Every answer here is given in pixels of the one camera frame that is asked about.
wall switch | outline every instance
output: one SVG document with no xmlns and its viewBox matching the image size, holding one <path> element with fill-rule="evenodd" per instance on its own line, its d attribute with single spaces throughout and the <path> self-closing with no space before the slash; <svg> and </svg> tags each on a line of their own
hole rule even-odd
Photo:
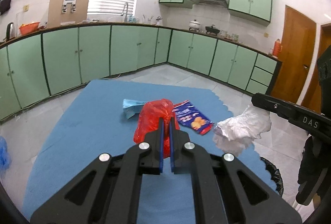
<svg viewBox="0 0 331 224">
<path fill-rule="evenodd" d="M 25 5 L 25 6 L 23 6 L 23 11 L 24 12 L 27 12 L 29 10 L 29 5 Z"/>
</svg>

tiled backsplash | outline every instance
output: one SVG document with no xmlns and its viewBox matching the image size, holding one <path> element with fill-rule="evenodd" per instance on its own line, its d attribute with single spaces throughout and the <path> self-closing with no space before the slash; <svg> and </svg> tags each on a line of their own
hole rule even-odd
<svg viewBox="0 0 331 224">
<path fill-rule="evenodd" d="M 196 19 L 201 23 L 201 29 L 205 32 L 205 26 L 215 25 L 219 30 L 225 30 L 228 34 L 239 35 L 239 42 L 255 48 L 264 53 L 268 53 L 273 47 L 277 38 L 269 35 L 267 27 L 249 20 L 231 16 L 229 11 L 216 5 L 193 5 L 193 8 L 171 7 L 167 12 L 166 25 L 179 29 L 188 29 L 191 20 Z"/>
</svg>

cardboard board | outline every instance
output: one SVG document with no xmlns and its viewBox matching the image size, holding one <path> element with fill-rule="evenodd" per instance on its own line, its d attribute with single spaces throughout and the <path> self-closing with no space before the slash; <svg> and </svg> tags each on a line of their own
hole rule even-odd
<svg viewBox="0 0 331 224">
<path fill-rule="evenodd" d="M 63 0 L 49 0 L 47 28 L 61 25 L 76 24 L 87 19 L 88 0 L 77 0 L 76 11 L 71 13 L 71 4 L 67 5 L 67 12 L 62 13 Z"/>
</svg>

cookie package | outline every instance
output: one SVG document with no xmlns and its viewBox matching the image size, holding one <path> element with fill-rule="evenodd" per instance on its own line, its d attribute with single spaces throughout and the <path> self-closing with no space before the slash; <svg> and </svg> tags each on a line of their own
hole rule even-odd
<svg viewBox="0 0 331 224">
<path fill-rule="evenodd" d="M 175 104 L 173 112 L 175 112 L 179 124 L 190 127 L 201 135 L 212 128 L 212 121 L 203 115 L 189 100 Z"/>
</svg>

orange bottle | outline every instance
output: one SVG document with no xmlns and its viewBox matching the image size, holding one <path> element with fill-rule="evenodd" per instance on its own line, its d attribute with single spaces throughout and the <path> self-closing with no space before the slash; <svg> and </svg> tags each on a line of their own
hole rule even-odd
<svg viewBox="0 0 331 224">
<path fill-rule="evenodd" d="M 279 53 L 282 51 L 282 45 L 279 39 L 275 41 L 275 45 L 273 47 L 272 55 L 278 57 Z"/>
</svg>

